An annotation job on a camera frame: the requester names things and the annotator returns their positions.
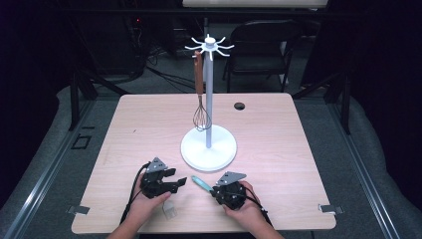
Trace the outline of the whisk with wooden handle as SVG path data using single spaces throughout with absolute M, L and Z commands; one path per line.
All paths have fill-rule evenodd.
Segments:
M 194 52 L 194 80 L 195 92 L 198 99 L 198 107 L 193 116 L 193 123 L 197 130 L 203 131 L 211 127 L 210 117 L 203 105 L 204 80 L 202 55 L 199 51 Z

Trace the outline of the white board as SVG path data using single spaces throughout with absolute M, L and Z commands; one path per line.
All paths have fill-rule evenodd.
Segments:
M 182 0 L 192 8 L 325 8 L 329 0 Z

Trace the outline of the teal-handled kitchen utensil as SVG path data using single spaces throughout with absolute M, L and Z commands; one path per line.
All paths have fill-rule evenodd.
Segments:
M 205 181 L 203 181 L 201 178 L 199 178 L 198 176 L 192 175 L 191 179 L 193 182 L 195 182 L 198 186 L 200 186 L 204 190 L 208 192 L 213 191 L 213 188 L 210 185 L 208 185 Z

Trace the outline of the metal table clip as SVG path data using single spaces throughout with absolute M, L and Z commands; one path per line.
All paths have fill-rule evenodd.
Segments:
M 83 214 L 83 215 L 87 215 L 90 211 L 89 207 L 86 206 L 81 206 L 81 205 L 71 205 L 68 209 L 67 212 L 70 214 Z
M 319 205 L 318 209 L 322 213 L 329 213 L 333 215 L 342 214 L 344 212 L 343 208 L 341 206 L 335 206 L 335 205 Z

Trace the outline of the aluminium floor rail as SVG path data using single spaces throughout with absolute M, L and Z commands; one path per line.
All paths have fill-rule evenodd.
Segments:
M 341 135 L 346 147 L 351 155 L 351 165 L 363 189 L 365 197 L 370 205 L 373 215 L 375 216 L 378 225 L 384 235 L 385 239 L 401 239 L 390 214 L 375 187 L 375 184 L 367 170 L 362 157 L 353 141 L 353 138 L 343 128 L 340 120 L 340 112 L 336 105 L 328 104 L 327 108 L 331 117 L 334 120 L 337 130 Z
M 73 130 L 71 107 L 60 103 L 59 110 L 21 180 L 0 209 L 0 239 L 21 239 L 62 166 L 65 154 L 77 137 L 80 124 L 95 103 L 82 103 L 80 119 Z

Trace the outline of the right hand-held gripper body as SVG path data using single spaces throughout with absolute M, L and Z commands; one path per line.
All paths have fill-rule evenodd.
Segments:
M 219 204 L 238 210 L 244 205 L 247 196 L 246 188 L 240 183 L 245 177 L 245 173 L 226 171 L 210 193 Z

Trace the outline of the black folding chair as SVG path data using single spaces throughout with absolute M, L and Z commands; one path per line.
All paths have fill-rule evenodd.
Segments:
M 282 75 L 286 88 L 291 59 L 302 26 L 294 20 L 254 20 L 236 27 L 230 36 L 230 50 L 223 79 L 231 92 L 233 76 Z

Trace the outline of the person's right hand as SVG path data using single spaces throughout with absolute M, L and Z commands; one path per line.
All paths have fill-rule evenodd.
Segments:
M 260 207 L 249 199 L 246 199 L 244 205 L 238 210 L 232 210 L 226 205 L 223 205 L 223 209 L 227 216 L 249 232 L 260 231 L 268 226 Z

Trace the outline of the black metal stand frame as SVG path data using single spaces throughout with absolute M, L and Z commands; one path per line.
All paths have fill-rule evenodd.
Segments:
M 99 93 L 94 84 L 100 84 L 120 96 L 127 95 L 128 91 L 121 89 L 115 84 L 107 81 L 100 75 L 84 67 L 76 67 L 70 80 L 71 96 L 71 124 L 70 130 L 74 130 L 80 121 L 80 96 L 82 94 L 87 100 L 94 101 Z
M 350 86 L 351 80 L 348 73 L 335 73 L 327 78 L 306 87 L 304 90 L 293 94 L 293 99 L 298 100 L 316 91 L 318 88 L 328 85 L 323 99 L 327 104 L 335 104 L 338 99 L 341 99 L 340 108 L 340 125 L 343 130 L 350 134 L 349 129 L 349 105 L 350 105 Z

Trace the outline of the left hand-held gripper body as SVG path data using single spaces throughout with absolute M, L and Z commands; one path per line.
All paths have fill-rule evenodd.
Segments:
M 141 192 L 148 198 L 154 198 L 165 192 L 168 182 L 163 182 L 163 170 L 170 169 L 161 159 L 156 157 L 146 168 L 146 172 L 140 181 Z

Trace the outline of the person's left hand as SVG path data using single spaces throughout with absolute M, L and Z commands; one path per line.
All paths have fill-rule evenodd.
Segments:
M 137 231 L 152 215 L 155 208 L 164 203 L 170 196 L 170 192 L 165 192 L 157 197 L 148 198 L 141 192 L 137 192 L 131 202 L 124 224 Z

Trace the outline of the white utensil rack with hooks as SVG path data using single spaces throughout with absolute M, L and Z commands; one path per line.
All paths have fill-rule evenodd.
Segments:
M 228 57 L 223 50 L 230 50 L 233 46 L 222 46 L 225 38 L 217 41 L 209 34 L 203 41 L 192 39 L 195 47 L 186 47 L 187 50 L 199 51 L 202 55 L 204 94 L 203 105 L 211 122 L 211 127 L 199 131 L 194 126 L 182 139 L 180 151 L 184 161 L 192 168 L 212 172 L 223 169 L 234 159 L 237 152 L 237 142 L 234 135 L 226 128 L 213 122 L 213 67 L 214 54 Z

